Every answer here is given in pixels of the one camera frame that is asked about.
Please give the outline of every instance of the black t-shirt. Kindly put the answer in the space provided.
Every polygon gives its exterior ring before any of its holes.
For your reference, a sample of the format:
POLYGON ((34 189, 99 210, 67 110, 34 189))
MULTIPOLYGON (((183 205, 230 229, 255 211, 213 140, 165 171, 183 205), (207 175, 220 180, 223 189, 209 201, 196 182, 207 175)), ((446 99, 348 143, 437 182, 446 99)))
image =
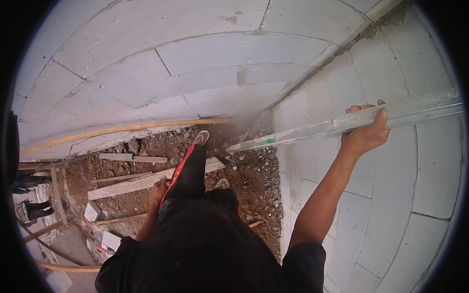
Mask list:
POLYGON ((147 242, 130 237, 101 267, 99 293, 322 292, 325 251, 292 247, 280 266, 236 214, 200 199, 168 199, 147 242))

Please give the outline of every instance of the red stripe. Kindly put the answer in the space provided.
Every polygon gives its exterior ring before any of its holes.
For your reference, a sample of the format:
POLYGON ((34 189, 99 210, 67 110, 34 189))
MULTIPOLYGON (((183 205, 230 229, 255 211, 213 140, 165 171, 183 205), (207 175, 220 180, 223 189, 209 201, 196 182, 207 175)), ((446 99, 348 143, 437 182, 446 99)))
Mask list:
POLYGON ((169 189, 171 188, 171 186, 173 186, 173 185, 176 183, 176 180, 177 180, 177 178, 179 177, 179 174, 180 174, 181 171, 182 171, 182 167, 184 167, 184 163, 186 162, 186 159, 190 156, 190 154, 191 154, 192 151, 194 150, 194 147, 195 147, 195 145, 191 145, 191 146, 187 149, 186 155, 184 156, 184 158, 182 159, 182 161, 179 163, 179 165, 178 165, 178 166, 176 167, 176 169, 174 170, 173 179, 171 180, 171 184, 169 184, 169 187, 168 187, 168 189, 166 190, 165 195, 164 195, 163 198, 161 199, 161 202, 159 203, 160 205, 163 203, 163 200, 165 200, 166 194, 168 194, 168 191, 169 191, 169 189))

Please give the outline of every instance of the hand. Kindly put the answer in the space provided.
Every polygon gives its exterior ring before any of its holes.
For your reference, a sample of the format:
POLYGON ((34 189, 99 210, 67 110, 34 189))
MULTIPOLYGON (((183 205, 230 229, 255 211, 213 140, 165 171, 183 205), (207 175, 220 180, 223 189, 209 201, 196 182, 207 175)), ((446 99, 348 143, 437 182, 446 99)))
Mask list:
MULTIPOLYGON (((378 100, 378 105, 385 104, 378 100)), ((374 105, 351 106, 345 113, 355 113, 357 111, 374 107, 374 105)), ((375 120, 370 125, 359 127, 349 134, 342 135, 341 149, 360 157, 362 154, 383 145, 389 136, 390 129, 384 129, 387 122, 387 109, 382 108, 376 113, 375 120)))
POLYGON ((155 184, 153 184, 153 189, 152 189, 153 198, 151 200, 152 206, 159 208, 159 205, 161 204, 161 200, 163 199, 163 196, 168 190, 168 186, 166 186, 166 182, 167 182, 167 178, 166 176, 163 176, 163 178, 161 178, 161 182, 158 181, 155 184))

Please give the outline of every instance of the soil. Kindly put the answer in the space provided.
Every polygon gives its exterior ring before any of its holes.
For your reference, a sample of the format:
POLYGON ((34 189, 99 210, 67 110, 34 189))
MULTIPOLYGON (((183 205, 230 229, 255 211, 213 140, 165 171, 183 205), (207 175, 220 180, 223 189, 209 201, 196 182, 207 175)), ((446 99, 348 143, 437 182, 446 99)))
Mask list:
MULTIPOLYGON (((194 125, 151 135, 143 139, 120 143, 116 147, 90 153, 85 160, 68 164, 57 173, 61 194, 66 199, 68 212, 76 215, 71 222, 77 225, 83 239, 92 238, 95 246, 101 244, 103 231, 110 231, 121 237, 135 237, 142 220, 89 227, 83 215, 88 202, 87 192, 92 189, 112 185, 120 181, 91 183, 92 179, 102 179, 148 171, 162 171, 176 167, 183 158, 185 150, 192 144, 200 130, 210 131, 210 139, 205 145, 207 157, 218 157, 226 167, 205 174, 205 186, 212 190, 221 178, 227 178, 239 200, 240 217, 247 224, 261 221, 253 228, 280 261, 280 221, 283 209, 280 198, 279 166, 275 148, 243 151, 229 154, 226 147, 239 142, 246 133, 244 126, 234 124, 194 125), (99 159, 100 152, 133 153, 140 156, 167 157, 165 164, 144 162, 126 162, 99 159)), ((264 136, 273 132, 270 115, 266 112, 250 129, 246 140, 264 136)), ((95 200, 102 210, 98 220, 122 218, 145 213, 151 198, 151 188, 122 195, 95 200)), ((102 264, 106 258, 97 250, 93 252, 95 260, 102 264)))

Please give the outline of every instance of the metal level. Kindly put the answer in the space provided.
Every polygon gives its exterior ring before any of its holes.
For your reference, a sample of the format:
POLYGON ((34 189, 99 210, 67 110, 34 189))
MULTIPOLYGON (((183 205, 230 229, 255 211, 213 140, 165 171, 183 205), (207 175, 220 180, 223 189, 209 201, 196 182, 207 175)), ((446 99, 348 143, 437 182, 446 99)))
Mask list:
POLYGON ((378 110, 384 107, 388 110, 386 128, 414 125, 424 120, 464 112, 459 92, 452 89, 345 114, 320 124, 310 124, 263 136, 232 145, 227 148, 227 151, 253 150, 341 136, 357 127, 371 124, 378 110))

